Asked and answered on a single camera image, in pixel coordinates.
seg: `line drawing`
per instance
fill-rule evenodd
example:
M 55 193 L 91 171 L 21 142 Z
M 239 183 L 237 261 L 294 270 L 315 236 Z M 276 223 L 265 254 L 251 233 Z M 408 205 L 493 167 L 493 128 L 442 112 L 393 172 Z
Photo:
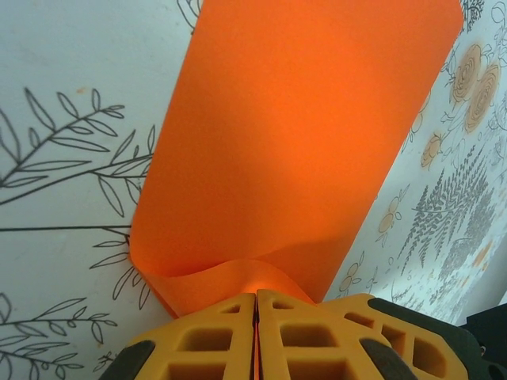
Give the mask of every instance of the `line drawing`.
M 111 234 L 115 234 L 114 240 L 102 241 L 93 247 L 95 249 L 107 249 L 109 252 L 111 252 L 112 249 L 112 253 L 109 253 L 107 257 L 91 265 L 90 270 L 123 263 L 120 265 L 124 266 L 126 270 L 116 281 L 115 286 L 112 289 L 112 300 L 116 301 L 122 290 L 128 285 L 128 283 L 130 283 L 132 288 L 139 289 L 137 307 L 141 310 L 150 297 L 151 291 L 141 274 L 135 270 L 134 265 L 132 265 L 128 259 L 128 253 L 130 250 L 130 235 L 125 230 L 117 230 L 108 227 L 103 228 L 103 230 L 106 230 Z
M 458 168 L 466 152 L 468 136 L 477 133 L 490 107 L 494 106 L 502 66 L 502 61 L 494 60 L 494 57 L 499 53 L 493 51 L 490 45 L 481 47 L 472 44 L 457 65 L 456 49 L 452 50 L 441 70 L 448 74 L 446 85 L 451 86 L 449 104 L 452 108 L 444 111 L 440 118 L 446 130 L 435 133 L 430 139 L 427 152 L 421 157 L 423 167 L 429 166 L 440 155 L 441 161 L 450 158 L 454 167 Z M 478 140 L 482 137 L 483 132 L 480 131 Z
M 472 30 L 472 26 L 478 21 L 482 16 L 482 11 L 484 10 L 484 0 L 460 0 L 461 9 L 463 11 L 463 31 L 470 32 Z
M 338 296 L 336 298 L 346 297 L 349 295 L 349 288 L 351 285 L 356 285 L 360 283 L 363 279 L 360 277 L 356 277 L 357 272 L 359 271 L 360 266 L 364 261 L 364 251 L 361 253 L 359 260 L 350 265 L 349 270 L 347 271 L 347 275 L 341 281 L 340 286 L 338 287 Z
M 192 29 L 190 32 L 193 34 L 196 29 L 197 19 L 200 15 L 204 0 L 177 0 L 177 7 L 181 15 L 185 19 L 187 25 Z
M 377 238 L 377 240 L 375 240 L 375 242 L 381 241 L 382 248 L 386 244 L 387 234 L 389 230 L 395 226 L 395 221 L 402 220 L 402 214 L 398 211 L 398 206 L 405 197 L 405 194 L 408 191 L 409 187 L 410 184 L 408 184 L 404 189 L 400 189 L 399 194 L 395 196 L 389 203 L 387 212 L 379 223 L 378 231 L 380 236 Z
M 0 335 L 0 369 L 4 367 L 6 380 L 21 378 L 23 371 L 29 373 L 30 380 L 40 380 L 49 372 L 65 380 L 68 371 L 84 368 L 81 363 L 70 361 L 78 355 L 73 352 L 72 341 L 66 341 L 71 340 L 71 331 L 78 325 L 89 325 L 93 339 L 103 344 L 103 328 L 117 327 L 115 321 L 106 319 L 108 313 L 90 315 L 86 300 L 68 299 L 35 317 L 14 319 L 13 303 L 7 294 L 0 293 L 0 331 L 10 331 Z
M 56 230 L 103 230 L 112 234 L 111 238 L 95 244 L 92 248 L 98 252 L 106 252 L 106 256 L 95 262 L 89 267 L 89 270 L 103 270 L 113 265 L 120 265 L 124 268 L 124 272 L 115 282 L 112 288 L 111 298 L 116 301 L 120 294 L 130 284 L 132 288 L 139 290 L 137 307 L 141 310 L 149 297 L 151 290 L 141 274 L 134 268 L 128 259 L 130 251 L 130 234 L 131 225 L 120 226 L 51 226 L 36 228 L 4 228 L 0 229 L 0 233 L 13 232 L 30 232 L 30 231 L 56 231 Z
M 0 206 L 29 196 L 49 186 L 72 178 L 93 174 L 110 207 L 125 217 L 120 186 L 137 204 L 151 159 L 156 138 L 155 125 L 148 133 L 145 146 L 134 143 L 136 129 L 113 152 L 104 138 L 118 138 L 111 122 L 124 119 L 124 106 L 102 106 L 98 90 L 91 94 L 91 111 L 80 113 L 65 94 L 57 92 L 59 104 L 71 121 L 57 125 L 48 110 L 25 88 L 25 99 L 40 126 L 14 127 L 7 113 L 0 108 L 0 150 L 6 153 L 10 166 L 0 173 Z M 55 150 L 55 159 L 40 158 L 40 153 Z M 104 157 L 112 155 L 107 165 Z
M 111 351 L 108 351 L 107 354 L 102 355 L 100 358 L 97 359 L 98 363 L 95 366 L 95 368 L 93 369 L 93 372 L 98 372 L 102 368 L 108 367 L 109 364 L 111 364 L 112 361 L 114 359 L 116 359 L 117 356 L 118 356 L 118 354 L 113 354 Z
M 473 157 L 474 150 L 475 146 L 458 169 L 445 179 L 445 168 L 442 169 L 431 191 L 428 185 L 425 187 L 413 208 L 414 222 L 398 254 L 398 259 L 406 255 L 402 275 L 416 249 L 422 268 L 428 252 L 435 252 L 436 260 L 444 245 L 450 244 L 454 233 L 461 229 L 465 218 L 493 191 L 489 189 L 486 175 L 486 155 L 480 150 Z
M 422 104 L 421 109 L 417 113 L 415 121 L 412 123 L 412 127 L 410 127 L 409 134 L 406 136 L 405 141 L 403 142 L 401 153 L 406 149 L 409 143 L 414 141 L 415 135 L 421 130 L 422 124 L 424 122 L 424 112 L 426 107 L 428 107 L 429 99 L 431 98 L 431 91 L 428 93 L 428 96 L 425 99 L 425 102 Z

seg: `wall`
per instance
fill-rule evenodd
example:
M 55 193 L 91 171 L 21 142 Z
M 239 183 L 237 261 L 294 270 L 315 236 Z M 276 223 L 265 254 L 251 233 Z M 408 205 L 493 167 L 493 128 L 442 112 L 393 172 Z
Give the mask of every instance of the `wall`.
M 502 252 L 505 4 L 462 3 L 463 31 L 328 299 L 370 292 L 456 321 Z M 128 261 L 128 231 L 199 10 L 3 6 L 1 379 L 97 378 L 130 336 L 168 321 Z

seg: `orange sheet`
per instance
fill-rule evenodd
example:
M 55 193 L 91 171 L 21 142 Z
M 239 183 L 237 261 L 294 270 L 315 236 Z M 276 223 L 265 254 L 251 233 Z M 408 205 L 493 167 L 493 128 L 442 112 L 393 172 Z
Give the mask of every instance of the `orange sheet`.
M 206 1 L 132 228 L 168 310 L 320 302 L 461 25 L 457 0 Z

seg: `orange flower drawing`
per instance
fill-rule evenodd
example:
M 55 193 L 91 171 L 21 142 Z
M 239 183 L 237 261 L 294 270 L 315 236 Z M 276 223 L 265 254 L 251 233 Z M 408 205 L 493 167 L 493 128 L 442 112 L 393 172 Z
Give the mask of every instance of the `orange flower drawing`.
M 421 156 L 421 167 L 425 168 L 430 166 L 433 159 L 440 152 L 440 145 L 442 144 L 442 135 L 440 133 L 433 133 L 433 137 L 426 144 L 425 151 Z
M 500 67 L 497 64 L 490 65 L 481 77 L 479 84 L 474 88 L 465 119 L 465 131 L 467 133 L 475 131 L 486 115 L 491 100 L 497 91 L 499 79 Z
M 481 47 L 473 44 L 461 59 L 452 83 L 451 96 L 456 103 L 469 99 L 469 95 L 477 82 L 480 66 Z

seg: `clamp jaw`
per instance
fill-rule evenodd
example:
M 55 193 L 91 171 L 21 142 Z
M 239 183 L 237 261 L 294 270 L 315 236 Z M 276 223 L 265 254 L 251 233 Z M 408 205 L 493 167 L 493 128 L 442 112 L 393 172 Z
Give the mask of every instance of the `clamp jaw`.
M 490 380 L 465 329 L 358 294 L 240 294 L 135 338 L 100 380 Z

